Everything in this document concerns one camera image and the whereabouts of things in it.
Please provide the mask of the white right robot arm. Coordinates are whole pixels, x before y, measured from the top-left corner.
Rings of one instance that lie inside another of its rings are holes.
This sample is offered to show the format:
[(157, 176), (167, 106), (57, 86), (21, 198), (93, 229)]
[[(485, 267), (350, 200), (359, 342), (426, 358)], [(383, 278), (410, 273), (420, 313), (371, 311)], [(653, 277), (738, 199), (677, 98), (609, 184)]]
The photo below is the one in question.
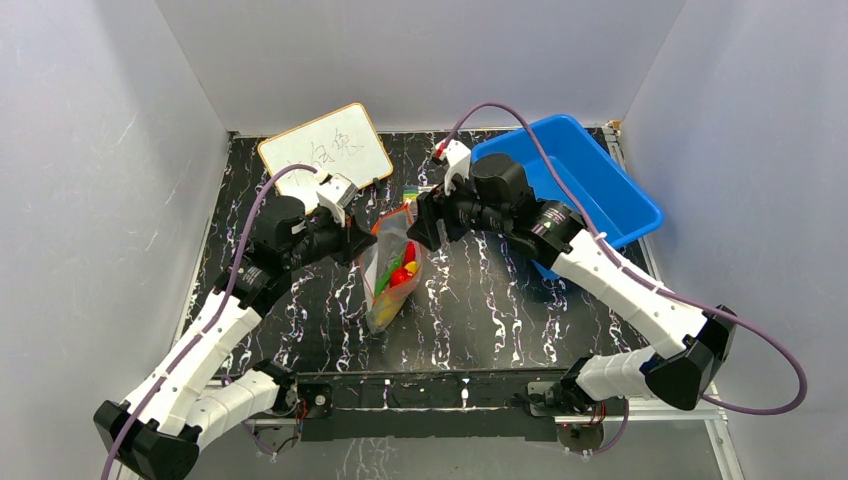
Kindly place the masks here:
[(629, 353), (580, 358), (546, 391), (538, 407), (590, 413), (611, 397), (656, 398), (689, 411), (723, 364), (731, 323), (674, 301), (647, 286), (648, 276), (625, 272), (618, 253), (607, 255), (583, 218), (567, 204), (535, 196), (524, 168), (505, 154), (473, 162), (444, 151), (442, 183), (416, 200), (409, 239), (430, 251), (471, 230), (500, 234), (521, 255), (580, 286), (633, 326), (648, 346)]

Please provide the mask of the red chili pepper toy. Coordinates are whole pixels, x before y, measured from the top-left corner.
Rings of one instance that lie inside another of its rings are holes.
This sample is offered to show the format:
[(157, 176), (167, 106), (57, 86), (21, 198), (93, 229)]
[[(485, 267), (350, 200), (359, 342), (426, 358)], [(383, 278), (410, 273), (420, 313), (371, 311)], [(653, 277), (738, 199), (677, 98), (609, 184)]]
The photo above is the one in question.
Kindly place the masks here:
[(406, 248), (405, 248), (404, 257), (403, 257), (403, 265), (407, 265), (411, 262), (414, 262), (416, 260), (416, 257), (417, 257), (416, 243), (413, 242), (413, 241), (410, 241), (410, 242), (407, 243)]

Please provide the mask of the red strawberry toy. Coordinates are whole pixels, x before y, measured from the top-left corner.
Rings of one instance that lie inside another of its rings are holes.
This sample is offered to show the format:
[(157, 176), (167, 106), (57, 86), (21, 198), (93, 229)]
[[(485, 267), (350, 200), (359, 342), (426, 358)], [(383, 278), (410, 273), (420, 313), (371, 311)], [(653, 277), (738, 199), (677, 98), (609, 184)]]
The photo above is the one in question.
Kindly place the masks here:
[(414, 277), (414, 273), (406, 267), (401, 266), (395, 269), (389, 277), (389, 287), (394, 288), (409, 281)]

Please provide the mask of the green vegetable toy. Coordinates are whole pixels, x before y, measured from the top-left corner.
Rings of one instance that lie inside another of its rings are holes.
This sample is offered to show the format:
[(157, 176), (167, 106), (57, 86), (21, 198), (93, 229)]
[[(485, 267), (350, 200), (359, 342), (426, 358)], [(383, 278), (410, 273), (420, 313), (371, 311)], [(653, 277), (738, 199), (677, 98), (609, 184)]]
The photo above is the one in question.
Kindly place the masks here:
[(383, 272), (377, 277), (377, 282), (374, 289), (374, 297), (378, 297), (385, 291), (389, 286), (389, 277), (391, 273), (398, 268), (397, 263), (401, 260), (399, 256), (395, 256), (389, 263), (385, 266)]

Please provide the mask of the yellow banana toy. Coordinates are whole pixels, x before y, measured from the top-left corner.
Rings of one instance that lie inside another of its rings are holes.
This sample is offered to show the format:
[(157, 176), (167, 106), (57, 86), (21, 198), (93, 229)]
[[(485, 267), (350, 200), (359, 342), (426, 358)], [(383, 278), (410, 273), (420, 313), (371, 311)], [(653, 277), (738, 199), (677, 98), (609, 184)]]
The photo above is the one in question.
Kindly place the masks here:
[(409, 281), (394, 288), (388, 288), (375, 298), (372, 313), (379, 329), (387, 327), (403, 307), (406, 299), (418, 286), (420, 280), (420, 265), (417, 261), (402, 265), (414, 273)]

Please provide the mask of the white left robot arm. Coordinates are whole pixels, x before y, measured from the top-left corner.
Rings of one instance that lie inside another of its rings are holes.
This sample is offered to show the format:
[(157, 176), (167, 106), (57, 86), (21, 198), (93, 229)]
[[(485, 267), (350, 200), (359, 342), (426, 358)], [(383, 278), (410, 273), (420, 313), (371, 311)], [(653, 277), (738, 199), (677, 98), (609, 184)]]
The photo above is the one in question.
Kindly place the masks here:
[(297, 410), (295, 374), (274, 361), (257, 363), (221, 390), (207, 383), (235, 346), (292, 286), (296, 270), (325, 258), (349, 265), (376, 238), (348, 212), (348, 199), (322, 195), (307, 213), (291, 196), (252, 208), (232, 263), (219, 276), (195, 324), (124, 400), (104, 401), (94, 423), (108, 450), (101, 476), (115, 462), (143, 479), (183, 479), (215, 439), (251, 416)]

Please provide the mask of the clear zip top bag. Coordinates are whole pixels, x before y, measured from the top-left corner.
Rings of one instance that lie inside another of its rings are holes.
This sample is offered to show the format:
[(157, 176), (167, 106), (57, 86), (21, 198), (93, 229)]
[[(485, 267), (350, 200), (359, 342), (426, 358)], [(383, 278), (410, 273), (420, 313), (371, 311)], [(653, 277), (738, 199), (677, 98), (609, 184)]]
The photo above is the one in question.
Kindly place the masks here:
[(372, 334), (386, 330), (419, 284), (424, 253), (407, 236), (413, 221), (408, 204), (383, 215), (371, 229), (376, 243), (358, 258)]

